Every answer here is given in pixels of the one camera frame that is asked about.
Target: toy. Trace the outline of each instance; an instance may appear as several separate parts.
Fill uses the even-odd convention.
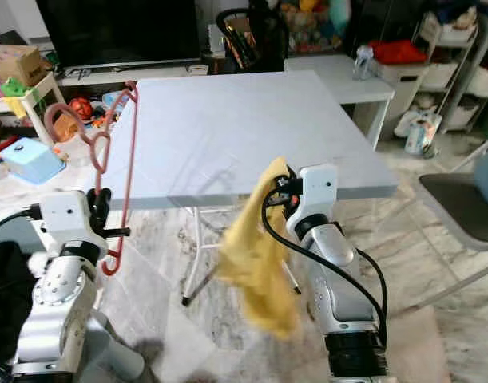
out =
[[[81,120],[88,120],[93,115],[93,107],[84,97],[75,97],[69,102],[69,106],[77,112]]]

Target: gray chair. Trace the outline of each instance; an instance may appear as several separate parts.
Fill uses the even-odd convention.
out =
[[[474,172],[461,172],[466,165],[475,160],[478,160],[478,163]],[[389,214],[386,219],[396,216],[417,200],[421,200],[465,247],[476,251],[488,251],[488,141],[451,172],[420,176],[415,190],[416,198]],[[416,222],[415,224],[442,260],[442,255],[424,234],[422,228]],[[433,304],[486,275],[488,275],[488,267],[405,310],[417,310]]]

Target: table leg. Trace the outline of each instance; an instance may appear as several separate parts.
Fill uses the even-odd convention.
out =
[[[29,102],[27,102],[27,100],[22,100],[21,103],[27,112],[27,116],[29,116],[30,121],[33,123],[34,130],[38,134],[40,141],[47,146],[50,146],[50,147],[54,146],[54,142],[50,138],[49,133],[46,131],[45,126],[43,125],[42,119],[39,117],[39,115],[34,110],[33,105],[31,105]]]
[[[55,99],[62,103],[65,104],[65,98],[62,96],[61,90],[59,90],[58,83],[55,82],[55,80],[52,78],[52,92],[54,92]]]
[[[375,117],[373,118],[370,128],[368,129],[367,139],[370,141],[373,150],[375,150],[377,147],[377,142],[379,142],[380,132],[382,131],[382,125],[384,123],[384,119],[386,118],[388,107],[389,100],[378,103]]]
[[[220,243],[211,243],[211,244],[203,244],[203,229],[201,226],[201,213],[221,213],[225,211],[234,211],[233,208],[230,209],[212,209],[212,210],[205,210],[202,211],[198,207],[192,207],[192,213],[194,215],[194,225],[196,228],[196,257],[194,258],[194,263],[192,264],[192,269],[187,277],[187,283],[185,284],[185,289],[183,296],[181,297],[181,304],[183,306],[188,306],[188,304],[192,300],[192,294],[194,292],[194,280],[196,279],[197,269],[199,268],[199,264],[201,261],[203,250],[207,249],[214,249],[220,247]],[[288,277],[288,281],[290,282],[292,289],[297,293],[301,294],[301,290],[299,287],[299,283],[297,282],[295,276],[293,275],[292,271],[290,270],[288,264],[283,261],[282,264],[283,272]]]
[[[188,306],[190,303],[190,298],[192,297],[194,278],[196,277],[197,269],[199,267],[199,262],[201,259],[201,252],[203,251],[203,232],[201,227],[200,212],[198,207],[194,207],[194,220],[196,226],[196,257],[194,258],[194,264],[190,270],[190,274],[187,278],[187,284],[185,285],[183,297],[181,299],[181,304],[183,306]]]

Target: yellow cloth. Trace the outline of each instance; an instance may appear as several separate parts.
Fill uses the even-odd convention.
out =
[[[27,116],[26,110],[24,109],[18,97],[3,97],[2,99],[17,118],[23,118]]]
[[[287,338],[299,322],[296,297],[282,268],[288,256],[286,247],[273,239],[261,223],[261,204],[275,187],[274,178],[287,175],[284,158],[272,161],[235,223],[224,233],[217,274],[238,286],[244,314],[250,322]],[[282,207],[267,210],[271,226],[285,232]]]

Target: light blue container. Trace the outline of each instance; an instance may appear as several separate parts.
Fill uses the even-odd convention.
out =
[[[33,184],[44,183],[65,167],[48,146],[30,138],[13,142],[0,156],[14,175]]]

